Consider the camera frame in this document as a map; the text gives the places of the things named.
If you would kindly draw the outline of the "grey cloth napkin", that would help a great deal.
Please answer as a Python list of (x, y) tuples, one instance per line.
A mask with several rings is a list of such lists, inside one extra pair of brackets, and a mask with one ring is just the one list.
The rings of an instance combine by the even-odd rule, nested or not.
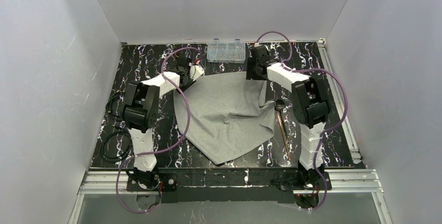
[(245, 72), (201, 76), (174, 93), (180, 132), (212, 163), (237, 159), (274, 136), (275, 102), (266, 98), (265, 80), (247, 80)]

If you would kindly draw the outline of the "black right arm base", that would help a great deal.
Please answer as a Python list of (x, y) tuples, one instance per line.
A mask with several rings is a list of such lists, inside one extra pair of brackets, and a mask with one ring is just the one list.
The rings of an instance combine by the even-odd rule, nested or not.
[(324, 165), (319, 166), (318, 170), (322, 174), (324, 180), (315, 169), (306, 170), (303, 167), (300, 167), (300, 169), (286, 169), (282, 172), (276, 173), (272, 178), (272, 183), (283, 191), (302, 189), (312, 190), (317, 185), (320, 186), (320, 190), (324, 190), (325, 188), (331, 190), (333, 187), (330, 182), (330, 176), (325, 171)]

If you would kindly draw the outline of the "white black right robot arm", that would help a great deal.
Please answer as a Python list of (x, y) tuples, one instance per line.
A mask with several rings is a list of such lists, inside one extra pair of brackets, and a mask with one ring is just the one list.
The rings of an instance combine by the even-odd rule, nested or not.
[(324, 78), (312, 78), (270, 57), (266, 46), (254, 46), (247, 60), (248, 80), (268, 80), (291, 93), (293, 114), (301, 125), (299, 163), (306, 169), (322, 165), (318, 147), (330, 112), (330, 101)]

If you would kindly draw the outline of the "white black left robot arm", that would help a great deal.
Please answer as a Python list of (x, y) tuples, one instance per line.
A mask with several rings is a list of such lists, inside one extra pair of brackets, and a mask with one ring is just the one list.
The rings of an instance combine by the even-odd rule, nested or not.
[(185, 58), (154, 78), (127, 85), (122, 118), (131, 137), (135, 168), (151, 172), (157, 164), (153, 154), (153, 128), (159, 117), (159, 99), (177, 88), (185, 91), (203, 74), (198, 61), (193, 63)]

